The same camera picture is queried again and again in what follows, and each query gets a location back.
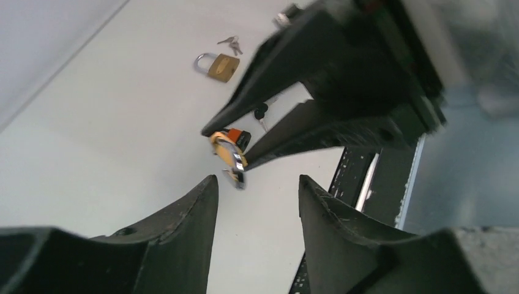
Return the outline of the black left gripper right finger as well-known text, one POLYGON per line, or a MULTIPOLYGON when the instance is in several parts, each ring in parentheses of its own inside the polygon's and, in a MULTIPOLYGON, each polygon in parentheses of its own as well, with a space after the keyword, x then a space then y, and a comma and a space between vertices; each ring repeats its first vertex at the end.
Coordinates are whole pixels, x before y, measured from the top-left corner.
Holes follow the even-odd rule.
POLYGON ((299 178, 312 293, 483 293, 453 230, 425 236, 383 224, 299 178))

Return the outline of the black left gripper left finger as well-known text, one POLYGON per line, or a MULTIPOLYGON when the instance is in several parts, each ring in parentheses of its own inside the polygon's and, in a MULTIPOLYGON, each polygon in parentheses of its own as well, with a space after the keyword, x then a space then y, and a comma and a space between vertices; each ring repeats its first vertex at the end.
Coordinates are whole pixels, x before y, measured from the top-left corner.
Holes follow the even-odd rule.
POLYGON ((1 229, 2 293, 206 293, 218 180, 110 236, 1 229))

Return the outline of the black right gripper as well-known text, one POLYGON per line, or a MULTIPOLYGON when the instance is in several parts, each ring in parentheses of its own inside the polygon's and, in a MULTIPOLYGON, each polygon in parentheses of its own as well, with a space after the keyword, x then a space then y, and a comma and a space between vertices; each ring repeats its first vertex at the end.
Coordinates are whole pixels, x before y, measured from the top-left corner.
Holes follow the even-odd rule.
POLYGON ((316 1, 258 48, 201 134, 301 80, 314 100, 297 104, 247 151, 247 171, 320 149, 407 148, 446 121, 443 85, 403 1, 316 1))

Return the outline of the black-headed key bunch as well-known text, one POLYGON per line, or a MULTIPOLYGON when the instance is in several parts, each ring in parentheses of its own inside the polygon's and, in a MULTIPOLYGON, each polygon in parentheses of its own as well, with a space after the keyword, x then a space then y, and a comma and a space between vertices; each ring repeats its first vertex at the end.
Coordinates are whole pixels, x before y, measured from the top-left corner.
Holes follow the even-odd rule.
POLYGON ((265 132, 268 131, 268 127, 264 121, 265 115, 269 110, 269 107, 278 100, 278 97, 273 97, 265 102, 263 102, 261 105, 255 108, 253 115, 255 119, 259 122, 261 127, 264 129, 265 132))

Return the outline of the silver brass-padlock keys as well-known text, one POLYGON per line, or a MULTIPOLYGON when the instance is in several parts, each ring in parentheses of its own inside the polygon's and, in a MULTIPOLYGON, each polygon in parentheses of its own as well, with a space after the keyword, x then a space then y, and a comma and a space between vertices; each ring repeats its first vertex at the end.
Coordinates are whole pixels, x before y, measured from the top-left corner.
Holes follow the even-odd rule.
POLYGON ((243 54, 243 52, 240 48, 240 44, 239 44, 239 36, 237 36, 237 35, 231 36, 231 37, 226 38, 225 40, 221 40, 221 41, 217 42, 218 45, 223 44, 223 43, 228 44, 228 46, 233 51, 235 56, 239 56, 239 55, 243 54))

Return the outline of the large brass padlock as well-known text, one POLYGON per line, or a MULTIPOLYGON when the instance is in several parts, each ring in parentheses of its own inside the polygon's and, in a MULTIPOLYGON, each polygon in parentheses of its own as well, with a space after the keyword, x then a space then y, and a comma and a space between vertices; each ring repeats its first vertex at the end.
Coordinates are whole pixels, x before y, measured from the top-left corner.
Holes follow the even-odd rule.
POLYGON ((225 54, 203 53, 193 62, 194 69, 205 76, 222 83, 227 83, 237 71, 240 59, 225 54), (212 63, 208 68, 200 66, 202 59, 211 59, 212 63))

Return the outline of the small brass padlock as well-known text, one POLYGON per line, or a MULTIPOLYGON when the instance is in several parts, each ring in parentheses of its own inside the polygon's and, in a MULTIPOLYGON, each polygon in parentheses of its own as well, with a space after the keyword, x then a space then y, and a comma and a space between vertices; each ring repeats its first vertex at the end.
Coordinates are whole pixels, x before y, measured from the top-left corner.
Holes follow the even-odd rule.
POLYGON ((214 132, 209 140, 213 153, 228 166, 222 170, 223 174, 234 188, 244 190, 246 187, 245 168, 248 166, 248 162, 241 149, 223 132, 214 132))

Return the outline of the orange black padlock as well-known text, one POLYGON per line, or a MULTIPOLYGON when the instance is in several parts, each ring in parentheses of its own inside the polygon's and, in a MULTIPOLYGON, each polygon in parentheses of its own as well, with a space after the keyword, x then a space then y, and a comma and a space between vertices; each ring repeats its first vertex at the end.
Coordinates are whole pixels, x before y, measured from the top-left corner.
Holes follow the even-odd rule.
POLYGON ((249 145, 252 139, 252 135, 250 132, 241 129, 224 129, 223 133, 225 133, 226 136, 229 137, 230 140, 232 140, 243 153, 247 149, 247 146, 249 145))

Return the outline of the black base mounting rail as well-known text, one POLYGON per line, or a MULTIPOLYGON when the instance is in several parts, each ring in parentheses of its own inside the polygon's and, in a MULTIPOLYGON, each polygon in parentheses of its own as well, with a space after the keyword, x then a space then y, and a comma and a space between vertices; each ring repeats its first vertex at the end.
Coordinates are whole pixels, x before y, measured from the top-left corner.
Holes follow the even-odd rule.
POLYGON ((366 149, 346 147, 338 162, 328 193, 352 207, 359 203, 363 187, 370 194, 361 203, 362 211, 393 227, 404 210, 409 180, 413 178, 416 154, 421 147, 411 149, 366 149))

